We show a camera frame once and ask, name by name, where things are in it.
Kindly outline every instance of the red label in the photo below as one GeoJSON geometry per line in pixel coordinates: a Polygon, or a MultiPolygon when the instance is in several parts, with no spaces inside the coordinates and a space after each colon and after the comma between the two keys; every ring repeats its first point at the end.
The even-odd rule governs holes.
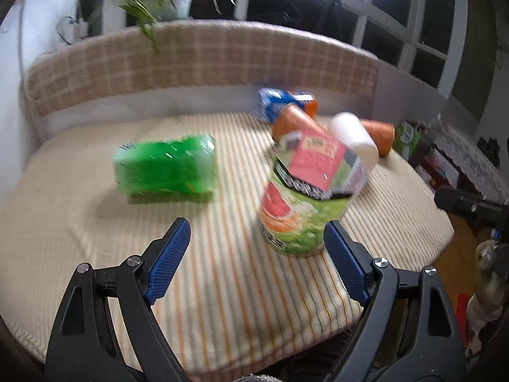
{"type": "Polygon", "coordinates": [[[305,131],[288,168],[289,173],[327,190],[346,149],[332,136],[305,131]]]}

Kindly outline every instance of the blue snack bag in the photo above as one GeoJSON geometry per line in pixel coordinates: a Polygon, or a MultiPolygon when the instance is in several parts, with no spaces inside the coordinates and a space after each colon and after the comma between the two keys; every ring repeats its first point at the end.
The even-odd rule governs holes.
{"type": "Polygon", "coordinates": [[[273,123],[279,112],[289,103],[295,103],[304,112],[314,117],[317,102],[308,92],[288,92],[280,89],[261,88],[260,103],[254,107],[254,115],[262,122],[273,123]]]}

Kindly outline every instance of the plaid headboard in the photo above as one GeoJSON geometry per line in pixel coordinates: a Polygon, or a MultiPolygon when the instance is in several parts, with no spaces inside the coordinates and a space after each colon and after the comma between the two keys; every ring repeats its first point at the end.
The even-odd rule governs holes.
{"type": "Polygon", "coordinates": [[[185,20],[156,27],[159,53],[137,28],[80,42],[30,70],[44,116],[83,102],[177,86],[269,85],[373,96],[377,58],[337,40],[253,22],[185,20]]]}

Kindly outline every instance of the white bottle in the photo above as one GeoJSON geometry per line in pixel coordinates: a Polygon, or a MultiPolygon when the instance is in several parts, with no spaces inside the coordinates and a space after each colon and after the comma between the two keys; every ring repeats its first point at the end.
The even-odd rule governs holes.
{"type": "Polygon", "coordinates": [[[370,173],[378,162],[378,149],[359,118],[350,112],[338,113],[331,119],[328,131],[355,152],[366,174],[370,173]]]}

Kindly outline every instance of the striped mattress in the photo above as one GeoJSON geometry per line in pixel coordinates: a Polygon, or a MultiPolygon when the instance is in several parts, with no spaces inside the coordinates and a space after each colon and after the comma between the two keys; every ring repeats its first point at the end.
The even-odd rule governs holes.
{"type": "MultiPolygon", "coordinates": [[[[326,252],[278,254],[257,211],[272,163],[270,128],[247,114],[202,114],[72,129],[31,159],[0,217],[0,314],[44,360],[54,316],[73,270],[118,265],[186,217],[192,240],[166,296],[153,307],[183,367],[199,380],[261,370],[352,326],[360,317],[326,252]],[[212,199],[130,199],[115,189],[118,145],[210,133],[218,185],[212,199]]],[[[342,219],[354,240],[395,267],[433,263],[452,238],[447,215],[392,151],[371,172],[342,219]]],[[[137,366],[112,301],[126,362],[137,366]]]]}

